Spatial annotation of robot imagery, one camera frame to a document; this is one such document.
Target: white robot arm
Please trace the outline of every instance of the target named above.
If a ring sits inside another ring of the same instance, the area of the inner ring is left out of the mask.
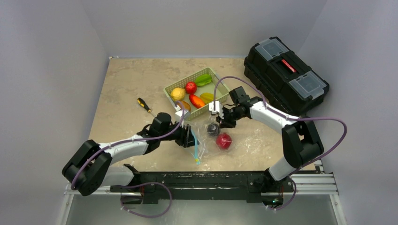
[[[101,186],[128,185],[134,178],[133,171],[125,166],[110,165],[132,156],[148,154],[158,148],[161,141],[175,141],[184,148],[195,145],[191,127],[184,126],[181,117],[182,112],[176,112],[176,118],[181,122],[172,124],[171,116],[161,112],[152,124],[130,138],[111,143],[88,140],[64,166],[62,174],[83,196]]]
[[[250,98],[242,87],[230,91],[235,106],[222,107],[216,101],[209,104],[209,111],[217,116],[220,128],[234,128],[236,121],[248,117],[272,128],[282,135],[284,156],[266,170],[271,180],[280,181],[303,164],[323,153],[323,145],[313,121],[292,121],[299,117],[286,114],[270,105],[265,106],[259,97]]]

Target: black toolbox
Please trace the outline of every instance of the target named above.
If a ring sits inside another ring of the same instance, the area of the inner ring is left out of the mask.
[[[245,76],[269,103],[301,116],[323,102],[329,84],[320,78],[278,37],[255,44],[245,58]]]

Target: dark fruit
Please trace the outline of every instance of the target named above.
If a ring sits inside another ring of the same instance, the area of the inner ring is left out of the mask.
[[[220,134],[220,126],[216,123],[211,123],[207,126],[207,133],[211,137],[215,137]]]

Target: toolbox lid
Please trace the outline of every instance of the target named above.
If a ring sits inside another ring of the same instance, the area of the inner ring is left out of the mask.
[[[326,84],[313,71],[308,71],[306,74],[289,81],[289,84],[303,98],[312,96],[312,99],[323,95],[325,92],[323,88],[326,87]]]
[[[255,49],[267,60],[271,60],[282,53],[288,52],[287,49],[278,39],[267,39],[259,42]]]

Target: floor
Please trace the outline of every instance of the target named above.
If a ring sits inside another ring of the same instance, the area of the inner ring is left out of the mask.
[[[139,97],[155,114],[166,112],[173,117],[175,110],[163,88],[206,67],[221,77],[232,75],[250,82],[243,74],[243,59],[111,59],[90,139],[98,143],[114,142],[133,136],[151,123],[153,116],[136,102]],[[255,96],[256,92],[240,81],[226,79],[225,83],[230,89],[243,86],[250,97]],[[197,127],[208,122],[209,114],[192,121]],[[203,141],[205,135],[201,132],[199,139]],[[222,132],[231,136],[231,147],[219,151],[212,140],[206,140],[208,152],[203,154],[199,165],[191,155],[193,147],[184,149],[174,142],[162,142],[155,151],[117,165],[131,164],[139,171],[265,170],[283,156],[281,136],[260,122],[242,119],[236,128]]]

